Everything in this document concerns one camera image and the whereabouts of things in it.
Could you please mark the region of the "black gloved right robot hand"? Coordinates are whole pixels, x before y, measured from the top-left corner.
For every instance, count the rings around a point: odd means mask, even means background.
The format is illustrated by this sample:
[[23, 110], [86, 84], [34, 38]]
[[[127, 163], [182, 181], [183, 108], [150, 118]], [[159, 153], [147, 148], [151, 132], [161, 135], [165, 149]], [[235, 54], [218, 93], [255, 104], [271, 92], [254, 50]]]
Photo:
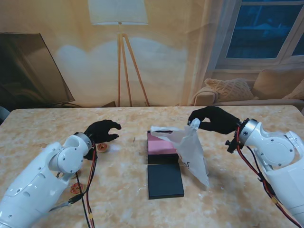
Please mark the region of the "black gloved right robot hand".
[[216, 106], [194, 110], [188, 118], [188, 125], [196, 118], [200, 120], [200, 129], [220, 134], [229, 134], [241, 125], [237, 117]]

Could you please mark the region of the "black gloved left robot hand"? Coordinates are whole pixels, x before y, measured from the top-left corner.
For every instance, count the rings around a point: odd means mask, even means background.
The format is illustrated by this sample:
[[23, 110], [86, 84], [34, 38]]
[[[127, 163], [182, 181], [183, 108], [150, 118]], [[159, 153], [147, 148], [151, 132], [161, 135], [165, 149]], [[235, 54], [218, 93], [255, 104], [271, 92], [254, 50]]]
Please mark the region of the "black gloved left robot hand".
[[113, 128], [121, 130], [121, 125], [112, 120], [102, 120], [92, 123], [84, 134], [95, 144], [108, 143], [119, 137], [118, 134], [109, 134]]

